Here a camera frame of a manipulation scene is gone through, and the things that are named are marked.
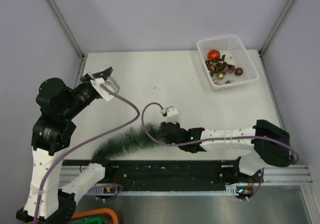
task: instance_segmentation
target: brown ornament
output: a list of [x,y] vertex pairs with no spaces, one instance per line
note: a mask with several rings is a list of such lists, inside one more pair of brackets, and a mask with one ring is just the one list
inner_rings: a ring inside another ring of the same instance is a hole
[[242,68],[236,68],[235,70],[236,70],[235,75],[238,75],[238,76],[242,75],[244,72]]

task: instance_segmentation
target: green tray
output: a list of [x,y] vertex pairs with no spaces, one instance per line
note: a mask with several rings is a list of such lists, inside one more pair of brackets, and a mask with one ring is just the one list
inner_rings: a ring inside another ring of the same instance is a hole
[[103,220],[99,216],[96,216],[92,218],[89,217],[87,220],[74,222],[74,223],[75,224],[104,224],[105,222],[103,222]]

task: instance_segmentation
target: wire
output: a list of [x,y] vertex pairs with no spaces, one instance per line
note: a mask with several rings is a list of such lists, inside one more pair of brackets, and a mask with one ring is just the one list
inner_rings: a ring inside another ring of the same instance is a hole
[[120,130],[120,129],[122,129],[122,128],[130,125],[130,124],[132,124],[133,122],[135,122],[135,121],[140,117],[140,111],[139,111],[139,109],[137,108],[137,106],[134,105],[134,103],[132,103],[131,101],[125,99],[124,97],[122,97],[122,96],[120,96],[120,95],[117,95],[116,93],[112,92],[111,90],[109,90],[109,89],[108,89],[106,86],[104,86],[103,84],[101,84],[100,86],[101,86],[105,91],[107,91],[110,95],[116,97],[117,99],[119,99],[119,100],[127,103],[127,104],[130,105],[131,107],[133,107],[134,110],[137,112],[137,113],[136,113],[136,117],[133,118],[132,120],[128,121],[127,123],[121,125],[121,126],[118,126],[118,127],[114,128],[114,129],[112,129],[112,130],[106,131],[106,132],[104,132],[104,133],[102,133],[102,134],[100,134],[100,135],[97,135],[97,136],[95,136],[95,137],[92,137],[92,138],[89,139],[89,140],[86,140],[86,141],[82,142],[81,144],[79,144],[79,145],[73,147],[72,149],[68,150],[65,154],[62,154],[57,160],[55,160],[55,162],[52,164],[52,166],[51,166],[51,167],[49,168],[49,170],[46,172],[46,174],[44,175],[44,177],[43,177],[43,179],[42,179],[42,181],[41,181],[41,183],[40,183],[39,194],[38,194],[37,201],[36,201],[36,205],[35,205],[35,209],[36,209],[36,210],[35,210],[35,212],[34,212],[35,215],[34,215],[34,218],[33,218],[33,222],[34,222],[33,224],[37,224],[39,207],[40,207],[40,201],[41,201],[41,196],[42,196],[41,192],[43,191],[43,187],[44,187],[44,185],[45,185],[44,183],[46,182],[46,180],[47,180],[48,176],[50,175],[50,173],[52,172],[52,170],[53,170],[66,156],[68,156],[69,154],[71,154],[71,153],[74,152],[75,150],[81,148],[82,146],[84,146],[84,145],[86,145],[86,144],[88,144],[88,143],[90,143],[90,142],[92,142],[92,141],[94,141],[94,140],[97,140],[97,139],[99,139],[99,138],[101,138],[101,137],[103,137],[103,136],[105,136],[105,135],[108,135],[108,134],[110,134],[110,133],[112,133],[112,132],[115,132],[115,131],[117,131],[117,130]]
[[157,103],[157,102],[152,102],[149,103],[145,106],[144,110],[142,111],[141,114],[141,123],[142,123],[142,127],[145,131],[145,133],[147,134],[147,136],[153,140],[155,143],[159,144],[159,145],[163,145],[163,146],[186,146],[186,145],[193,145],[193,144],[198,144],[198,143],[202,143],[204,141],[209,141],[209,140],[241,140],[241,139],[260,139],[260,140],[266,140],[266,141],[270,141],[273,142],[275,144],[278,144],[286,149],[288,149],[289,151],[291,151],[293,154],[295,154],[296,156],[296,162],[298,162],[298,160],[300,159],[299,154],[289,145],[286,145],[284,143],[282,143],[281,141],[266,137],[266,136],[236,136],[236,137],[215,137],[215,138],[207,138],[207,139],[202,139],[202,140],[194,140],[194,141],[189,141],[189,142],[184,142],[184,143],[179,143],[179,144],[168,144],[168,143],[164,143],[161,141],[158,141],[157,139],[155,139],[153,136],[150,135],[150,133],[147,131],[146,127],[145,127],[145,111],[147,110],[147,108],[151,105],[158,105],[162,110],[164,109],[162,107],[161,104]]
[[253,180],[252,180],[252,177],[249,178],[249,187],[250,187],[250,189],[253,188]]
[[262,182],[264,181],[264,178],[263,178],[263,177],[264,177],[264,174],[265,174],[265,173],[264,173],[264,172],[265,172],[264,170],[265,170],[264,168],[261,169],[261,178],[260,178],[259,184],[258,184],[256,190],[253,192],[252,196],[246,198],[247,201],[252,200],[252,198],[254,198],[254,197],[256,196],[256,194],[258,193],[258,191],[260,190],[261,184],[262,184]]

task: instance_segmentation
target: green tinsel garland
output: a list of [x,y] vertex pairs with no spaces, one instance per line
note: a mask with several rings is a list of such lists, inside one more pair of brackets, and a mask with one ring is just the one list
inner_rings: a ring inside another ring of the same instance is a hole
[[[159,127],[147,123],[146,129],[155,138],[159,139]],[[145,133],[142,126],[140,128],[130,128],[128,131],[118,134],[103,142],[93,153],[93,159],[104,157],[106,159],[134,153],[142,149],[150,149],[159,146],[154,143]]]

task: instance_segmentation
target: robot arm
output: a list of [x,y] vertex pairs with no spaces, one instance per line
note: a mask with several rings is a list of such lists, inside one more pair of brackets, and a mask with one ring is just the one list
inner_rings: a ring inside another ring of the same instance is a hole
[[[195,140],[218,138],[218,140],[203,141],[199,144],[179,146],[180,149],[196,153],[199,151],[215,151],[217,149],[241,149],[249,154],[237,158],[233,167],[234,174],[247,176],[268,166],[287,167],[291,163],[288,149],[270,141],[255,139],[255,136],[266,136],[289,145],[289,134],[266,120],[257,120],[255,126],[238,130],[207,130],[192,128],[188,131],[180,128],[179,113],[174,106],[162,110],[166,121],[161,124],[161,136],[167,143],[184,143]],[[252,139],[241,139],[242,136],[252,136]]]
[[[42,115],[33,127],[31,144],[33,146],[33,173],[30,192],[25,206],[17,212],[17,219],[29,222],[34,219],[37,196],[43,176],[52,164],[70,145],[71,135],[76,126],[72,119],[94,99],[104,98],[106,101],[113,96],[101,89],[106,85],[113,92],[119,86],[110,76],[112,68],[96,74],[81,77],[81,84],[76,88],[67,87],[61,79],[51,78],[44,81],[36,102],[41,107]],[[104,178],[106,162],[97,160],[70,184],[59,188],[60,162],[49,174],[43,190],[39,206],[38,223],[67,223],[71,218],[78,201],[98,181]]]

